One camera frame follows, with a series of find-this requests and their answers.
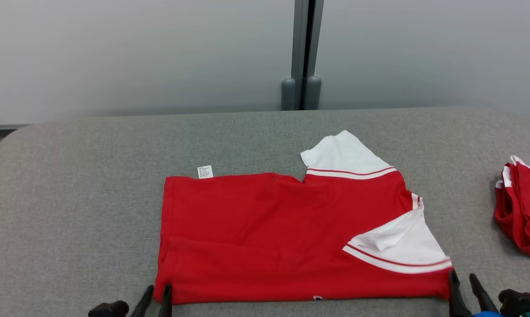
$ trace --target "folded red garment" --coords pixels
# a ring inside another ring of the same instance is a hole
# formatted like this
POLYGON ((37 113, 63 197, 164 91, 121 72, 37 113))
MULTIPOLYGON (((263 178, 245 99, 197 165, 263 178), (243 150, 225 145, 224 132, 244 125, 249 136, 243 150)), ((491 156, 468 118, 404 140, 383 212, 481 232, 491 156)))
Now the folded red garment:
POLYGON ((530 166, 511 156, 496 184, 494 219, 517 246, 530 255, 530 166))

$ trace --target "care label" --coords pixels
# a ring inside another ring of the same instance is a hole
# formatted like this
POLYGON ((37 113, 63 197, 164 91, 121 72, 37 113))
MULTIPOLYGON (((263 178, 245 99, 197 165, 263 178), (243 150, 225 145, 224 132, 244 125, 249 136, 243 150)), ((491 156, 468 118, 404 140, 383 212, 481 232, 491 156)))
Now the care label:
POLYGON ((212 173, 212 165, 201 166, 198 168, 198 178, 212 178, 214 174, 212 173))

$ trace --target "clothing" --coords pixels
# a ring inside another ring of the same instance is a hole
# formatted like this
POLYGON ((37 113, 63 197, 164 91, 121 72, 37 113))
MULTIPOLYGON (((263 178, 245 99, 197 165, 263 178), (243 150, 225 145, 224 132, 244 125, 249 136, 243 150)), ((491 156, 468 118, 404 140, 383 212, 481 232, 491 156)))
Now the clothing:
POLYGON ((168 177, 154 298, 165 283, 174 304, 448 298, 451 261, 393 166, 347 131, 301 157, 302 182, 168 177))
POLYGON ((496 184, 494 219, 502 231, 530 255, 530 166, 519 157, 504 166, 496 184))

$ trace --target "white wall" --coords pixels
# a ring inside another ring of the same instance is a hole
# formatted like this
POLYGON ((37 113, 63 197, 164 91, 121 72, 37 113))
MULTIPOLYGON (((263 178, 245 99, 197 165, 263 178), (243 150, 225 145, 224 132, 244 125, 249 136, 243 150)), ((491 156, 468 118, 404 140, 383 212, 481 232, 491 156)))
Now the white wall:
POLYGON ((325 0, 320 108, 494 106, 530 120, 530 0, 325 0))
POLYGON ((279 110, 294 2, 0 0, 0 125, 279 110))

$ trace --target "folded clothing stack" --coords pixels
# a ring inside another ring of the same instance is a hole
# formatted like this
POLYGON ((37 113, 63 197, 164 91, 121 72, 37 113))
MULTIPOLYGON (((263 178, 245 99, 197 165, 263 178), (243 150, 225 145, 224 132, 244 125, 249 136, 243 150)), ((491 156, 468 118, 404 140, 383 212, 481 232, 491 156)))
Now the folded clothing stack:
POLYGON ((530 166, 511 156, 496 184, 494 219, 517 246, 530 255, 530 166))

